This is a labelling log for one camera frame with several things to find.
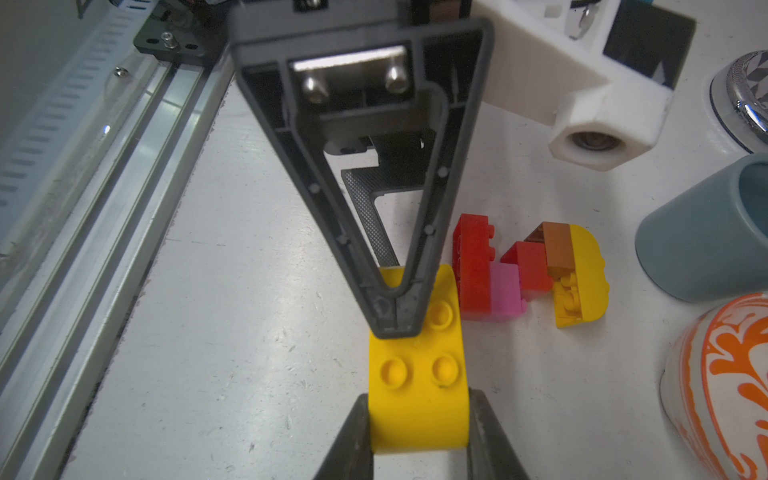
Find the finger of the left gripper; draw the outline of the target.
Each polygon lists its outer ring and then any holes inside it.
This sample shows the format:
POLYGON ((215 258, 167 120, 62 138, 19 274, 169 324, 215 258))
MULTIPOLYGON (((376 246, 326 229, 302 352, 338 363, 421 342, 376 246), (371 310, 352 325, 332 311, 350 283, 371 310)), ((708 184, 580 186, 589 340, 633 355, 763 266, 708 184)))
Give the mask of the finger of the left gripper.
POLYGON ((375 206, 378 197, 391 192, 389 176, 380 166, 369 166, 342 170, 341 178, 379 265, 398 266, 398 258, 375 206))
POLYGON ((424 324, 494 44, 484 18, 405 25, 230 22, 237 81, 372 331, 424 324), (341 178, 380 166, 375 206, 399 261, 379 265, 341 178))

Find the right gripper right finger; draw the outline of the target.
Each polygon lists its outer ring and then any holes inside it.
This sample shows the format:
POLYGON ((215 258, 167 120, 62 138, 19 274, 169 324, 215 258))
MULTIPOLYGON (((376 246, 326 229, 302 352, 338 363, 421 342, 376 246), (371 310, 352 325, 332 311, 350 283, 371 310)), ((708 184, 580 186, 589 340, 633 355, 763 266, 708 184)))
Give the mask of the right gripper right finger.
POLYGON ((529 480, 484 392, 469 390, 467 478, 529 480))

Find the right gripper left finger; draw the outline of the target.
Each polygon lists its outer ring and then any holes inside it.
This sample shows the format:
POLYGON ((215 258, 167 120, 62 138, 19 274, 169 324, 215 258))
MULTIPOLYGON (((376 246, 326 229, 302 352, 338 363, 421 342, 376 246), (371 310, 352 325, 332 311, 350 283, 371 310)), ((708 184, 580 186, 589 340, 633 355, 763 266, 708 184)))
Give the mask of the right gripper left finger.
POLYGON ((361 394, 355 400, 314 479, 371 480, 373 478, 374 453, 368 395, 361 394))

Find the yellow long lego brick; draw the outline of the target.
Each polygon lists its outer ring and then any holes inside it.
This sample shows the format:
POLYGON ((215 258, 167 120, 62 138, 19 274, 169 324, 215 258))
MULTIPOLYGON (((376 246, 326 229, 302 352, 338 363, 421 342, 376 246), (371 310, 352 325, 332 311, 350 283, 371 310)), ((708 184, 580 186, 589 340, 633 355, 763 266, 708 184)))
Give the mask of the yellow long lego brick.
POLYGON ((438 269, 420 334, 370 336, 368 411, 376 455, 468 446, 469 386, 451 266, 438 269))

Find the red long lego brick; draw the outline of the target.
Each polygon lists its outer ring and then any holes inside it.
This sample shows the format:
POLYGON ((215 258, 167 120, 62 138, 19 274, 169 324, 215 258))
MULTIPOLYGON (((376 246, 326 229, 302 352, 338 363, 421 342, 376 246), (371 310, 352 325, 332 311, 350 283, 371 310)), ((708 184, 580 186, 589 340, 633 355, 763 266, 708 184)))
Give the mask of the red long lego brick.
POLYGON ((482 321, 491 313, 490 263, 496 250, 490 246, 495 227, 488 217, 463 213, 453 232, 452 267, 464 320, 482 321))

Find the pink lego brick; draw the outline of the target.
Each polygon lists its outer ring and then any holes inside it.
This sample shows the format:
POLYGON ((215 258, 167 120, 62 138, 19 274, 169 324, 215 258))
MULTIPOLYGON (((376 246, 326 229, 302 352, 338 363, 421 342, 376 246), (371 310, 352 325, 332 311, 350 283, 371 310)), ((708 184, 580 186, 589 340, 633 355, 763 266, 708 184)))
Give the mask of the pink lego brick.
POLYGON ((527 310, 522 298, 519 267, 489 263, 488 272, 463 277, 459 282, 459 303, 464 320, 504 323, 527 310))

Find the yellow curved lego brick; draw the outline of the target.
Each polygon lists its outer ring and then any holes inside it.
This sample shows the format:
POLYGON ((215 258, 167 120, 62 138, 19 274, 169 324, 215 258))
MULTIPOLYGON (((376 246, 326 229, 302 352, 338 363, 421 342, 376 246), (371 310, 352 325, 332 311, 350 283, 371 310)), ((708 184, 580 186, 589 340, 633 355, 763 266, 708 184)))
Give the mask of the yellow curved lego brick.
POLYGON ((609 305, 606 262, 596 238, 581 226, 570 225, 569 228, 575 269, 554 281, 557 328, 598 320, 604 316, 609 305))

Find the orange brown lego brick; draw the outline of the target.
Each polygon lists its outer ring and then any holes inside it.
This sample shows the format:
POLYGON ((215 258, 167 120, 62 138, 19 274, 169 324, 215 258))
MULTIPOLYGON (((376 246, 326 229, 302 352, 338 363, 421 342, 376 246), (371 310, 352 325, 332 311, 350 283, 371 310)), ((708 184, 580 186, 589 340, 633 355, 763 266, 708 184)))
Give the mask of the orange brown lego brick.
POLYGON ((553 280, 569 276, 575 271, 569 224, 544 221, 525 238, 525 241, 544 245, 547 272, 553 280))

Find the orange white patterned bowl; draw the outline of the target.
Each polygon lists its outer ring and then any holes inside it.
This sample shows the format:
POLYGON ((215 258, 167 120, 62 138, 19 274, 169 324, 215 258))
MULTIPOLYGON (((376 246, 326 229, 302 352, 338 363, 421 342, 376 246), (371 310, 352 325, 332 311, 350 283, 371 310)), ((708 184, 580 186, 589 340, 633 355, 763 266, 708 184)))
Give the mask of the orange white patterned bowl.
POLYGON ((712 478, 766 478, 766 293, 689 324, 667 356, 659 392, 667 418, 712 478))

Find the grey blue ceramic cup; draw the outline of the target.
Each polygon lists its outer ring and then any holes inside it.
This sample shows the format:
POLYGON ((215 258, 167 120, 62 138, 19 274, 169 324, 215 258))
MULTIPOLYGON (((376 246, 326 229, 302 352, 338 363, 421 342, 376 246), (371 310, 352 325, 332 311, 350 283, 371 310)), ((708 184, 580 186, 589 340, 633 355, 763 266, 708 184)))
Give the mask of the grey blue ceramic cup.
POLYGON ((650 213, 635 250, 647 276, 679 300, 765 291, 767 156, 745 156, 650 213))

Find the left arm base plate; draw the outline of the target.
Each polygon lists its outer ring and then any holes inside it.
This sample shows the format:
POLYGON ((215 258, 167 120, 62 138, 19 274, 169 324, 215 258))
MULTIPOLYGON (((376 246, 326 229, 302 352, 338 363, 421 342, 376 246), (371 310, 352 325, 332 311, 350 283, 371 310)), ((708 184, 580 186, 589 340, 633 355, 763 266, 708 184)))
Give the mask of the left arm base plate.
POLYGON ((227 17, 234 5, 235 1, 158 1, 133 44, 159 61, 213 67, 227 43, 227 17))

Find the aluminium front rail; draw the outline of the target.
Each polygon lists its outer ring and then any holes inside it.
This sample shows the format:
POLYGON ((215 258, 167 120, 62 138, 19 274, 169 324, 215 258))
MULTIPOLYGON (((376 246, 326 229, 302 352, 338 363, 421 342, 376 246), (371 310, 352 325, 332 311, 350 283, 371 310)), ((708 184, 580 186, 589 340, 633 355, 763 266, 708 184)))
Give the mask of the aluminium front rail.
POLYGON ((233 76, 153 63, 1 334, 1 475, 56 479, 233 76))

